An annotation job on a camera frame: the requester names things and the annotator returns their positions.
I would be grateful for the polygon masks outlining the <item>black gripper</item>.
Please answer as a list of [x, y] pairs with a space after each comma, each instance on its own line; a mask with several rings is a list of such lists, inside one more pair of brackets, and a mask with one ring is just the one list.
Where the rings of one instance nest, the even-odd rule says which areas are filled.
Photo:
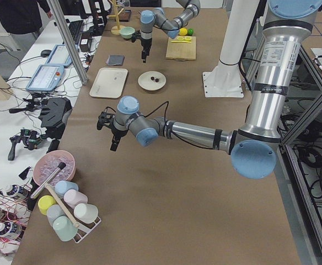
[[146, 63], [147, 57], [152, 47], [152, 33], [145, 33], [138, 30], [132, 34], [131, 41], [134, 43], [137, 39], [141, 41], [142, 49], [142, 62]]
[[103, 127], [107, 127], [111, 130], [113, 137], [111, 141], [110, 151], [116, 151], [119, 146], [120, 139], [127, 134], [126, 128], [120, 126], [119, 123], [117, 123], [117, 125], [114, 124], [114, 118], [115, 115], [113, 113], [108, 113], [107, 110], [104, 110], [98, 116], [98, 121], [96, 124], [97, 130], [101, 130]]

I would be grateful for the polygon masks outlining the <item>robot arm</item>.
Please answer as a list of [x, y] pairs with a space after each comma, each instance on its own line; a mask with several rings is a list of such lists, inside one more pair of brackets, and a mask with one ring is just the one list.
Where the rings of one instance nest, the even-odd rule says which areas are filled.
[[239, 97], [240, 62], [254, 20], [267, 9], [262, 34], [264, 49], [245, 123], [226, 132], [166, 117], [143, 115], [139, 101], [122, 97], [116, 108], [106, 107], [97, 128], [107, 127], [113, 134], [111, 150], [116, 151], [122, 137], [132, 133], [142, 146], [158, 137], [177, 137], [192, 146], [222, 150], [231, 156], [234, 169], [246, 178], [260, 179], [273, 172], [276, 150], [281, 141], [278, 122], [289, 90], [293, 69], [302, 41], [311, 33], [322, 1], [234, 1], [218, 65], [203, 73], [206, 97]]
[[132, 42], [137, 39], [141, 41], [142, 52], [141, 59], [146, 63], [152, 47], [153, 28], [158, 28], [165, 32], [171, 39], [175, 39], [180, 29], [185, 26], [192, 18], [198, 16], [201, 4], [199, 0], [177, 1], [183, 8], [183, 12], [173, 19], [168, 19], [162, 8], [154, 8], [153, 10], [143, 10], [140, 17], [140, 30], [132, 34]]

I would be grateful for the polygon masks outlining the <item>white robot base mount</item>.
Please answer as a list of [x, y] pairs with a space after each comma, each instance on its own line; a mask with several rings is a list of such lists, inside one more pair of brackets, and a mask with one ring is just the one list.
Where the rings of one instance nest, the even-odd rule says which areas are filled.
[[245, 46], [259, 0], [234, 0], [230, 12], [218, 65], [203, 73], [207, 98], [242, 98], [242, 81], [238, 63]]

